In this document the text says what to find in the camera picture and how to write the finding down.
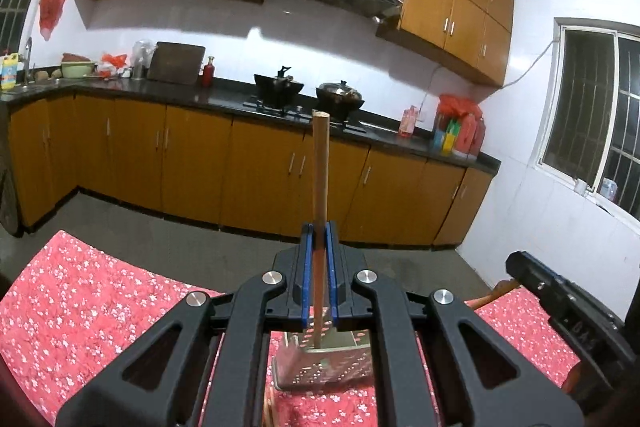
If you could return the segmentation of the black lidded wok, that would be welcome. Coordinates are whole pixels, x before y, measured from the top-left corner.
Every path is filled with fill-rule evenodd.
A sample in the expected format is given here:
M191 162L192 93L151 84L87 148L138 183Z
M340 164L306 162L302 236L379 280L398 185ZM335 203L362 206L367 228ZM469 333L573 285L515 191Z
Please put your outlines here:
M364 103L360 92L350 87L345 80L321 83L316 88L316 95L317 109L341 122L346 121Z

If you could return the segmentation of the wooden chopstick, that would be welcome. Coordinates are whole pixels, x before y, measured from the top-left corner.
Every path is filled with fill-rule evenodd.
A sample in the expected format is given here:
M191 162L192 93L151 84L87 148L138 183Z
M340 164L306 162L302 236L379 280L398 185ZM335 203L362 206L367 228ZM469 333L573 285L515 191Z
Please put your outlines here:
M314 250L312 251L312 306L314 307L314 349L321 346L323 327L324 279L326 278L326 217L329 197L330 115L314 113L312 117L314 138Z
M278 425L277 411L274 406L273 389L270 386L265 387L262 425L264 427L277 427Z
M465 304L473 310L480 309L481 307L487 306L488 303L492 303L500 297L509 294L510 291L514 291L518 286L520 286L520 283L513 279L500 281L487 295L466 300Z

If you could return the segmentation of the clear plastic jar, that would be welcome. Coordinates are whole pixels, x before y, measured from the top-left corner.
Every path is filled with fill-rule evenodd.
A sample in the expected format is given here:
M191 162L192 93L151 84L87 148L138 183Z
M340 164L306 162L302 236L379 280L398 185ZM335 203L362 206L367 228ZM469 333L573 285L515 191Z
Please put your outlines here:
M134 43L131 54L131 78L142 80L148 75L155 43L149 39L138 40Z

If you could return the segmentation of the brown lower kitchen cabinets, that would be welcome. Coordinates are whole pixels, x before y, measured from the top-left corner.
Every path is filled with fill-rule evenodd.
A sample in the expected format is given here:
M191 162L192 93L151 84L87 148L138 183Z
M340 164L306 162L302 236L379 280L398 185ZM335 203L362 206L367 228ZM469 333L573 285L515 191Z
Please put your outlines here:
M345 242L457 246L495 171L334 140L328 216ZM85 190L216 227L297 235L312 136L193 107L67 91L1 107L1 221L35 228Z

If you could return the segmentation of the red sauce bottle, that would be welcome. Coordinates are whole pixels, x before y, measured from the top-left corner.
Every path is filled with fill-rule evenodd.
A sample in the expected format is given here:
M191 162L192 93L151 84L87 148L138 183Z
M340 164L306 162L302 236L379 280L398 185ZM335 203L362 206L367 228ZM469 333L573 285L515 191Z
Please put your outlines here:
M201 86L203 88L209 88L213 84L215 74L214 58L212 56L207 57L207 63L203 67Z

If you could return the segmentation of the red bags and boxes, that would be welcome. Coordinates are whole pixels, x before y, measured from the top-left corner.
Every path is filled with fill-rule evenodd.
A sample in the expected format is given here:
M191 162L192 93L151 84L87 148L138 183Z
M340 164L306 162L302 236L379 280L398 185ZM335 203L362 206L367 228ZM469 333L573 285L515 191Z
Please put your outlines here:
M439 97L433 126L434 152L462 160L477 160L485 133L483 112L475 102L453 94Z

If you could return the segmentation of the dark wooden cutting board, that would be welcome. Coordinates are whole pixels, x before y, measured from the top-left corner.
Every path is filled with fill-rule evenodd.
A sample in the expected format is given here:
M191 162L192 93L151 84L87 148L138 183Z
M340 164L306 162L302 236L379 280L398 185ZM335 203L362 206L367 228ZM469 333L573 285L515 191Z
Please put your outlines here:
M194 86L198 82L204 55L204 46L159 41L146 78L151 81Z

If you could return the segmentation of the beige perforated utensil holder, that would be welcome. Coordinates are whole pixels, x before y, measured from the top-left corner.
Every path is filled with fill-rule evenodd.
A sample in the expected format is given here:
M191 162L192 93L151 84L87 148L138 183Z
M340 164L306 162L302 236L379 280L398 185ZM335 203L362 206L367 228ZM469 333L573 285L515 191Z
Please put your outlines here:
M314 328L284 333L271 360L273 384L281 391L330 391L368 385L373 381L370 335L367 329L340 332L323 320L319 348Z

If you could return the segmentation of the pink bottle on counter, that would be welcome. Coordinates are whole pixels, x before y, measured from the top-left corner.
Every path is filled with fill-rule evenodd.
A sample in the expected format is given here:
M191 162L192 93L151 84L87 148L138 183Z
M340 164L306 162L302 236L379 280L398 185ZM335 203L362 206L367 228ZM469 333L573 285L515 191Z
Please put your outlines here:
M398 135L401 136L401 138L410 138L410 136L413 135L418 116L418 108L414 105L411 105L408 109L404 110L398 128Z

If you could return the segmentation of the green bowl on counter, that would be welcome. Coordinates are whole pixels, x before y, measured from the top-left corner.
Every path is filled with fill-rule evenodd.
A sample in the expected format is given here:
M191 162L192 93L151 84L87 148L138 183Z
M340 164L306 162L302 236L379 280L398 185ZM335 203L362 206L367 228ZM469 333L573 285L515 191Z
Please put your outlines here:
M64 53L61 58L61 72L64 78L80 79L91 76L96 68L96 62L88 57L73 53Z

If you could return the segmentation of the red floral tablecloth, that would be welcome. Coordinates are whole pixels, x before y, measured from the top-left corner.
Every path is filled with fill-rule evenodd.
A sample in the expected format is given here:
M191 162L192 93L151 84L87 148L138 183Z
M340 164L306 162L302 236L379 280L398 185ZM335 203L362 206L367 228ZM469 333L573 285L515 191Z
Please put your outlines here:
M203 288L118 260L58 231L1 299L1 358L36 419L63 403L189 291ZM533 294L514 289L476 313L561 387L578 358ZM337 393L273 390L279 426L377 426L372 386Z

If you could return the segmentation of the yellow detergent bottle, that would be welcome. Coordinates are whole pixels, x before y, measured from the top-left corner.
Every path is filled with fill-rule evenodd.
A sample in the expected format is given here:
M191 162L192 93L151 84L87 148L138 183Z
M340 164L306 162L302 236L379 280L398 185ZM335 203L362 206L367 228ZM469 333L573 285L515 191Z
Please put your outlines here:
M17 66L20 54L10 53L1 57L1 90L9 91L16 85Z

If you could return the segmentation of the red plastic bag on wall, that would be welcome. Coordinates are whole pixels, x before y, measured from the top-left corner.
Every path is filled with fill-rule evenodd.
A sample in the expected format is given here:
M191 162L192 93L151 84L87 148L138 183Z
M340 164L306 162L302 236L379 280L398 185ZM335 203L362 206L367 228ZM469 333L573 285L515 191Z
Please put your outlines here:
M49 41L63 13L66 0L39 0L39 31Z

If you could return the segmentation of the right window with bars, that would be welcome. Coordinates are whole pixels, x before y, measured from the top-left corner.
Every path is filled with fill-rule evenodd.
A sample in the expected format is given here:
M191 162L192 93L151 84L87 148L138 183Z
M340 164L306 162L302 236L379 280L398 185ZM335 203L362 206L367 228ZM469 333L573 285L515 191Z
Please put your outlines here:
M639 37L563 25L538 164L639 218Z

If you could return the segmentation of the red bag on counter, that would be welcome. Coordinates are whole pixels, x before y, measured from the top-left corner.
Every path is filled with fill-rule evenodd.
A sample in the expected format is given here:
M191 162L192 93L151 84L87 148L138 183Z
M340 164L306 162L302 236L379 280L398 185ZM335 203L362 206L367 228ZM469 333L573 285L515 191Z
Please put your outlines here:
M122 75L128 67L128 55L112 55L105 53L96 64L96 73L102 78L112 78Z

